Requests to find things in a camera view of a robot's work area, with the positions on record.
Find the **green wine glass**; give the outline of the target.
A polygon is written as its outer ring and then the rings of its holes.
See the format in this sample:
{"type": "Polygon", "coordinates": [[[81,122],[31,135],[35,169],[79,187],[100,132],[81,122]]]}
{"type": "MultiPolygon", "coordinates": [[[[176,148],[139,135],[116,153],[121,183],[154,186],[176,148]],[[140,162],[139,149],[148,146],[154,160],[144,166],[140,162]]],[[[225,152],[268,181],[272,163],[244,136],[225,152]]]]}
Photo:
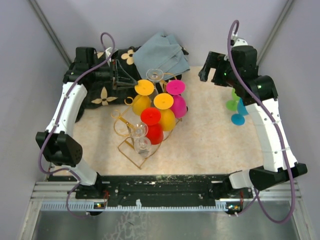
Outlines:
{"type": "Polygon", "coordinates": [[[231,97],[232,99],[226,102],[226,108],[232,112],[236,112],[238,103],[240,101],[240,97],[236,94],[236,91],[234,88],[231,91],[231,97]]]}

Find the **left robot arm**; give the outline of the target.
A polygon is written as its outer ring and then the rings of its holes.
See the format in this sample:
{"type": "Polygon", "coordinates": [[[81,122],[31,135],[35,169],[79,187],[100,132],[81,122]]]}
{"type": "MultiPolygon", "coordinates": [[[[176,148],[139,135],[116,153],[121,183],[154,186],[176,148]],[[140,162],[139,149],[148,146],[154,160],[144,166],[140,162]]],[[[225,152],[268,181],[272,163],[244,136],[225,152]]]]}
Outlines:
{"type": "Polygon", "coordinates": [[[140,75],[134,64],[136,47],[98,52],[93,47],[77,47],[74,61],[64,74],[62,93],[45,131],[35,140],[40,157],[71,172],[97,199],[104,186],[97,182],[98,173],[83,159],[83,148],[73,138],[74,126],[86,109],[122,105],[127,97],[134,98],[140,75]]]}

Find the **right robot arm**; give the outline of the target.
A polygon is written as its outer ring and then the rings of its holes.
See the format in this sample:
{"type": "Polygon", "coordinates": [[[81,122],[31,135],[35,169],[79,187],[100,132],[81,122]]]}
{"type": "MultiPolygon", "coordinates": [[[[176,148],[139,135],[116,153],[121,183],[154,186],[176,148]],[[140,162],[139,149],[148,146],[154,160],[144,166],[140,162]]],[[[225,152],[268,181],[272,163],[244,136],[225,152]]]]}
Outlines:
{"type": "Polygon", "coordinates": [[[283,130],[279,113],[278,92],[273,79],[260,75],[257,65],[257,50],[250,45],[234,46],[231,49],[235,68],[245,83],[236,78],[227,56],[222,53],[208,53],[203,68],[198,73],[200,81],[206,82],[211,69],[215,69],[215,85],[232,87],[239,96],[256,128],[261,145],[263,165],[231,173],[223,185],[223,192],[235,198],[242,188],[256,188],[259,191],[289,181],[308,172],[304,163],[293,155],[287,139],[280,140],[276,128],[283,130]]]}

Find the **blue wine glass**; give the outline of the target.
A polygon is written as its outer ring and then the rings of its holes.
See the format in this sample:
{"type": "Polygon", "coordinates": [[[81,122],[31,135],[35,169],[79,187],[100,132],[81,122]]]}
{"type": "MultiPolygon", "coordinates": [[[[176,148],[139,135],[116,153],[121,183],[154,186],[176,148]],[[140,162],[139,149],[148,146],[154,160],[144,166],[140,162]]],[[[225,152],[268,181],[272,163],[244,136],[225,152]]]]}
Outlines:
{"type": "Polygon", "coordinates": [[[241,98],[237,102],[236,111],[237,113],[231,116],[231,122],[236,126],[242,126],[245,124],[246,121],[245,116],[247,116],[249,113],[241,98]]]}

